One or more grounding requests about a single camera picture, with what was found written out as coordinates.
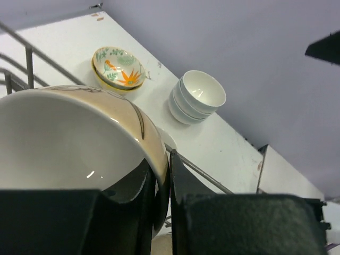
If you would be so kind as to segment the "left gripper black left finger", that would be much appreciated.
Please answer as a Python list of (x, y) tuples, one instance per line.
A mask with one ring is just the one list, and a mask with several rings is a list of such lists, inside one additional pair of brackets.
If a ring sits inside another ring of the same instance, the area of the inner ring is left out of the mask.
[(155, 178), (146, 161), (107, 191), (1, 191), (1, 254), (149, 254)]

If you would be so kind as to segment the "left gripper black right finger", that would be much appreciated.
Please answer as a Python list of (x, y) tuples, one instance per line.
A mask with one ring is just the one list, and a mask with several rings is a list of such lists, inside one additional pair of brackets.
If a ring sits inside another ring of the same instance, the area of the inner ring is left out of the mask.
[(217, 194), (170, 154), (174, 254), (326, 254), (318, 199)]

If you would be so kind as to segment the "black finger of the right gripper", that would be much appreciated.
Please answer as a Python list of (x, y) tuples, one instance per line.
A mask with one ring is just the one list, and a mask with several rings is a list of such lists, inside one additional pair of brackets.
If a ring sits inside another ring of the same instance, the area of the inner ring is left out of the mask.
[(312, 57), (330, 64), (340, 64), (340, 31), (330, 33), (327, 37), (310, 44), (305, 56)]

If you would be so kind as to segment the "beige bowl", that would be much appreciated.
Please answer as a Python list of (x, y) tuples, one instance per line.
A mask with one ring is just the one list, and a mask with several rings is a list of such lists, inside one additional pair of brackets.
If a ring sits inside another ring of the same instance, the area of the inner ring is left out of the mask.
[(168, 211), (169, 163), (151, 119), (126, 98), (89, 86), (1, 98), (2, 189), (106, 190), (146, 161), (157, 181), (153, 233)]
[(167, 147), (169, 147), (170, 150), (177, 149), (177, 144), (171, 135), (169, 135), (164, 129), (160, 127), (157, 127), (157, 130), (162, 141)]
[(173, 244), (172, 244), (172, 234), (166, 233), (162, 235), (157, 235), (153, 238), (151, 242), (151, 255), (172, 255), (173, 254)]

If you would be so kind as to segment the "white blue bowl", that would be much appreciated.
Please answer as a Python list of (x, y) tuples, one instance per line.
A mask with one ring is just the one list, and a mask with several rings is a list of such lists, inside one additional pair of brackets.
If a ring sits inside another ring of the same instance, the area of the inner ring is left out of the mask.
[(191, 116), (192, 118), (196, 119), (206, 119), (210, 116), (210, 114), (200, 112), (199, 110), (195, 109), (191, 106), (188, 101), (184, 98), (180, 86), (176, 85), (173, 89), (173, 95), (176, 103), (178, 104), (179, 108), (184, 111), (187, 115)]
[(189, 116), (188, 114), (186, 114), (184, 111), (182, 111), (179, 108), (179, 106), (177, 105), (177, 103), (176, 103), (176, 101), (175, 101), (175, 99), (172, 95), (169, 96), (168, 106), (169, 106), (169, 110), (170, 110), (171, 114), (173, 115), (173, 117), (183, 124), (193, 125), (193, 124), (201, 123), (201, 122), (206, 120), (205, 118), (196, 119), (196, 118), (193, 118), (193, 117)]
[(202, 71), (185, 72), (180, 79), (180, 88), (188, 103), (202, 113), (214, 113), (226, 103), (227, 96), (222, 85)]

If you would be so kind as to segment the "yellow green patterned bowl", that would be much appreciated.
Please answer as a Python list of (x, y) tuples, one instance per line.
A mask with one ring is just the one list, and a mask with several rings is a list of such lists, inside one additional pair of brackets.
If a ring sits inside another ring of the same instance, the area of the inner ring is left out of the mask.
[(91, 67), (92, 67), (92, 71), (93, 71), (93, 76), (95, 77), (95, 80), (96, 80), (97, 84), (101, 88), (109, 90), (109, 91), (112, 91), (112, 92), (115, 92), (115, 93), (117, 93), (117, 94), (119, 94), (121, 96), (125, 96), (127, 94), (133, 94), (133, 93), (135, 93), (137, 90), (139, 90), (143, 86), (143, 83), (142, 83), (139, 86), (136, 86), (136, 87), (133, 87), (133, 88), (122, 89), (117, 84), (109, 83), (109, 82), (103, 80), (101, 78), (101, 76), (99, 75), (99, 73), (97, 72), (97, 69), (94, 66), (93, 60), (91, 60)]

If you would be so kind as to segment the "cream floral patterned bowl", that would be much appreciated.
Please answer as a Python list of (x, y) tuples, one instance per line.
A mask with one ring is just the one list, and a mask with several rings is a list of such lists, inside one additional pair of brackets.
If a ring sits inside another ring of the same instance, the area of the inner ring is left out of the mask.
[(122, 89), (139, 86), (146, 79), (146, 71), (141, 62), (119, 47), (99, 48), (92, 60), (103, 80), (117, 84)]

